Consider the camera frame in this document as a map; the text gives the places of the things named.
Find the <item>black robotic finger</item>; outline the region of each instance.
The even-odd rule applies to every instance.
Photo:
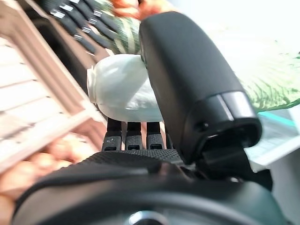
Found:
[[[111,31],[102,21],[100,21],[97,17],[94,16],[94,12],[90,9],[90,7],[82,0],[70,0],[72,5],[78,9],[78,11],[85,17],[90,24],[92,24],[100,33],[109,38],[110,40],[114,40],[115,33]]]
[[[97,20],[95,17],[89,19],[89,23],[93,25],[100,33],[105,35],[108,39],[114,40],[116,33],[112,32],[104,23],[100,20]]]
[[[75,6],[78,11],[82,13],[82,15],[85,17],[85,19],[88,21],[91,16],[93,16],[94,12],[92,9],[89,8],[87,4],[85,4],[82,0],[70,0],[70,3],[72,3],[73,6]]]
[[[69,18],[66,14],[56,9],[51,10],[50,14],[53,15],[56,18],[56,20],[60,22],[62,27],[71,36],[73,36],[75,40],[78,41],[87,51],[89,51],[92,54],[96,52],[95,47],[77,32],[77,25],[73,22],[71,18]]]
[[[117,32],[118,26],[113,21],[112,17],[104,13],[102,9],[97,8],[95,0],[83,0],[89,8],[94,12],[94,16],[101,20],[106,26],[108,26],[112,31]]]
[[[84,28],[83,32],[86,33],[87,35],[89,35],[94,41],[96,41],[101,47],[103,48],[108,48],[110,49],[112,46],[112,43],[110,41],[108,41],[107,39],[102,38],[101,36],[99,36],[98,34],[96,34],[95,32],[93,32],[93,30],[91,28]]]
[[[94,16],[99,18],[99,20],[101,20],[112,31],[118,32],[118,30],[119,30],[118,25],[114,22],[114,20],[108,14],[98,11],[98,10],[95,10]]]
[[[83,17],[83,15],[76,8],[67,4],[61,4],[60,8],[62,8],[66,12],[66,14],[77,24],[77,26],[80,29],[82,29],[84,33],[91,37],[100,46],[104,48],[111,47],[111,43],[108,40],[105,40],[104,38],[100,37],[95,32],[93,32],[93,30],[86,23],[86,20]]]
[[[91,9],[91,11],[94,11],[96,9],[95,0],[84,0],[84,2]]]

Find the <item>black mesh fabric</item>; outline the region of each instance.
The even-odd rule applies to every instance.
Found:
[[[95,162],[126,167],[152,167],[161,161],[177,165],[183,164],[176,150],[125,150],[98,152],[81,164]]]
[[[175,149],[153,149],[153,150],[125,150],[119,151],[131,155],[147,156],[173,164],[182,164],[182,160]]]

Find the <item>white surface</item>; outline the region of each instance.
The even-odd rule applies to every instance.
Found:
[[[298,0],[169,0],[208,34],[235,28],[300,48]]]
[[[300,105],[288,109],[300,135]]]
[[[265,153],[264,155],[252,160],[258,166],[254,167],[253,169],[259,171],[263,168],[269,168],[272,163],[298,149],[300,149],[300,136],[297,136]]]
[[[87,83],[91,102],[114,120],[163,120],[139,55],[120,54],[101,60],[88,70]]]
[[[300,225],[300,150],[270,165],[274,187],[273,195],[285,216]]]

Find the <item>robotic hand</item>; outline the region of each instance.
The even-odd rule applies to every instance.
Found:
[[[244,152],[260,121],[212,41],[176,12],[142,21],[140,40],[171,140],[194,168],[156,159],[175,150],[110,147],[30,188],[12,224],[286,225],[270,173],[253,173]]]

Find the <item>wooden crate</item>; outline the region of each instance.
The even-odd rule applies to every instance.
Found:
[[[13,0],[0,0],[0,173],[64,135],[101,149],[105,120]]]

